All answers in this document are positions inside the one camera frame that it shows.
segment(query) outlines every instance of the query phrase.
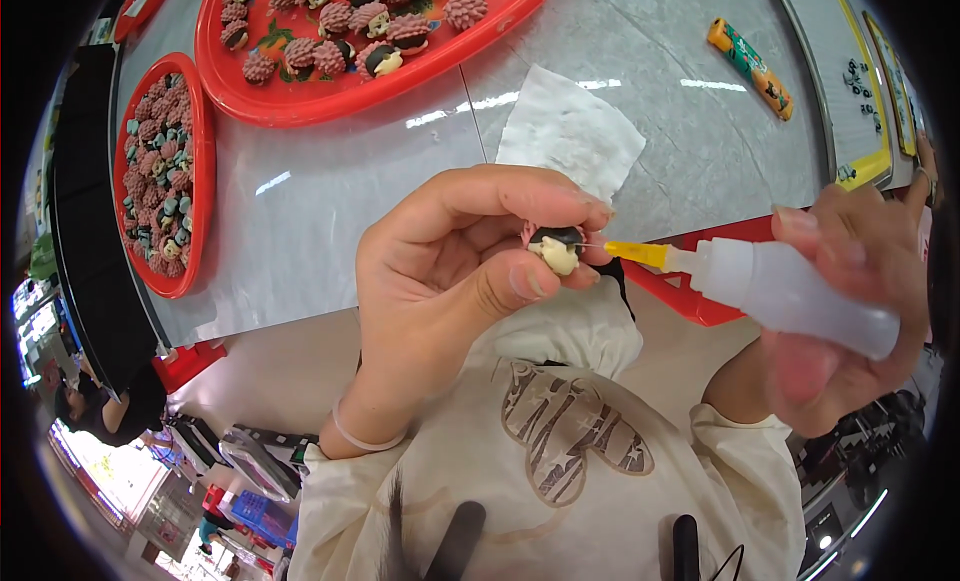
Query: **white sweatshirt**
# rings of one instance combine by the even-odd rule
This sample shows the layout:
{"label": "white sweatshirt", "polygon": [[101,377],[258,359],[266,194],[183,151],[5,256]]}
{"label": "white sweatshirt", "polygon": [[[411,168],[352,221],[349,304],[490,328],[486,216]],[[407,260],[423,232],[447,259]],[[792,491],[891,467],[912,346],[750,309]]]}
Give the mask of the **white sweatshirt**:
{"label": "white sweatshirt", "polygon": [[[682,514],[697,522],[703,579],[740,544],[740,580],[796,578],[806,533],[789,428],[774,417],[737,424],[698,404],[691,446],[597,374],[615,378],[640,346],[604,276],[585,295],[564,292],[499,323],[413,439],[337,461],[310,445],[288,578],[377,579],[396,475],[404,551],[421,573],[456,507],[474,501],[486,521],[465,580],[664,579]],[[535,366],[518,352],[571,366]],[[736,561],[718,579],[733,579]]]}

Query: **yellow frame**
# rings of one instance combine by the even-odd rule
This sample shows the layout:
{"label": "yellow frame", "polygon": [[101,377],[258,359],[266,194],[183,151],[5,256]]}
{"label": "yellow frame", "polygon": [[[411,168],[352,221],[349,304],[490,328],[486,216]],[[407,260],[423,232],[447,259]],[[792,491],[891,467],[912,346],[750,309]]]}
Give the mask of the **yellow frame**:
{"label": "yellow frame", "polygon": [[[874,59],[871,58],[870,50],[867,48],[867,42],[863,38],[863,33],[860,31],[860,25],[858,23],[857,16],[851,9],[850,4],[847,3],[847,0],[837,1],[840,2],[840,8],[843,9],[844,15],[846,16],[846,24],[849,25],[850,30],[853,32],[853,36],[856,37],[856,42],[860,47],[860,55],[863,57],[862,62],[872,64]],[[834,179],[834,182],[838,186],[847,191],[853,190],[854,188],[859,188],[863,184],[877,179],[884,172],[893,167],[893,155],[890,154],[890,135],[888,134],[889,131],[887,128],[886,112],[883,109],[880,82],[877,79],[875,71],[870,71],[869,76],[870,87],[872,88],[873,92],[873,101],[876,105],[875,111],[880,115],[880,125],[883,126],[883,130],[880,133],[880,149],[870,155],[865,155],[849,163],[851,167],[856,169],[856,179],[840,180],[839,175],[836,179]]]}
{"label": "yellow frame", "polygon": [[[894,92],[894,83],[897,83],[894,77],[894,71],[890,70],[887,66],[887,60],[883,58],[883,48],[886,47],[889,50],[890,54],[894,58],[894,66],[900,68],[900,59],[897,58],[897,52],[894,51],[890,42],[887,41],[886,35],[883,35],[881,31],[881,26],[877,24],[870,12],[863,11],[863,19],[867,22],[867,27],[870,28],[870,35],[873,35],[873,43],[876,45],[876,52],[880,55],[880,64],[883,67],[883,75],[887,78],[887,87],[890,88],[890,101],[894,105],[894,118],[896,119],[896,138],[899,141],[900,152],[906,154],[907,156],[916,156],[917,155],[917,135],[916,131],[913,128],[913,110],[910,107],[910,98],[906,93],[906,84],[903,80],[900,80],[898,83],[900,92],[903,95],[903,102],[906,107],[906,115],[909,117],[909,120],[901,120],[900,117],[900,108],[897,107],[897,94]],[[909,138],[904,137],[904,128],[910,133]]]}

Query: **floor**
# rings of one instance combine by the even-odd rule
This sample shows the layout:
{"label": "floor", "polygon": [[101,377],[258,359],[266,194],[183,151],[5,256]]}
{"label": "floor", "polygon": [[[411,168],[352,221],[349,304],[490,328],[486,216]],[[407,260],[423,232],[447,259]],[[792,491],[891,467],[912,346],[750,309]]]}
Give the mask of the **floor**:
{"label": "floor", "polygon": [[[749,319],[700,326],[631,283],[627,294],[644,347],[620,383],[689,431],[688,411],[711,375],[759,328]],[[317,433],[353,378],[360,329],[349,309],[228,337],[223,346],[227,356],[171,395],[171,407],[206,420],[217,433],[234,423]]]}

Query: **clear bracelet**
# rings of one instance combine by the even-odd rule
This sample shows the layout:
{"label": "clear bracelet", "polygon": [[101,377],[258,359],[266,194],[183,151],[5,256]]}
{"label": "clear bracelet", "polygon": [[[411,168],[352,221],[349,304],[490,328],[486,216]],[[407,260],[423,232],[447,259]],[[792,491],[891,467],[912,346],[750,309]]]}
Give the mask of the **clear bracelet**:
{"label": "clear bracelet", "polygon": [[384,451],[390,450],[390,448],[401,443],[403,441],[403,438],[407,436],[407,431],[406,429],[404,429],[403,431],[400,432],[399,435],[397,435],[387,443],[380,443],[378,445],[374,445],[373,443],[364,443],[358,440],[357,438],[355,438],[350,433],[348,433],[340,424],[340,398],[339,397],[337,397],[337,400],[333,402],[333,410],[331,411],[331,413],[333,414],[333,425],[336,426],[337,431],[340,431],[340,434],[343,436],[343,439],[345,439],[349,443],[354,444],[354,446],[356,446],[360,450],[366,450],[367,452],[384,452]]}

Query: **paper towel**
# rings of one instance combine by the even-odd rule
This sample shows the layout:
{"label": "paper towel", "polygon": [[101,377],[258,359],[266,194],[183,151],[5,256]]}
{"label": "paper towel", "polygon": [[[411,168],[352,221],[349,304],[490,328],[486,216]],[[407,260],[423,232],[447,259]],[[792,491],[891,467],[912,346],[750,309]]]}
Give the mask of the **paper towel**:
{"label": "paper towel", "polygon": [[534,64],[503,129],[496,161],[552,168],[610,203],[646,143],[623,112]]}

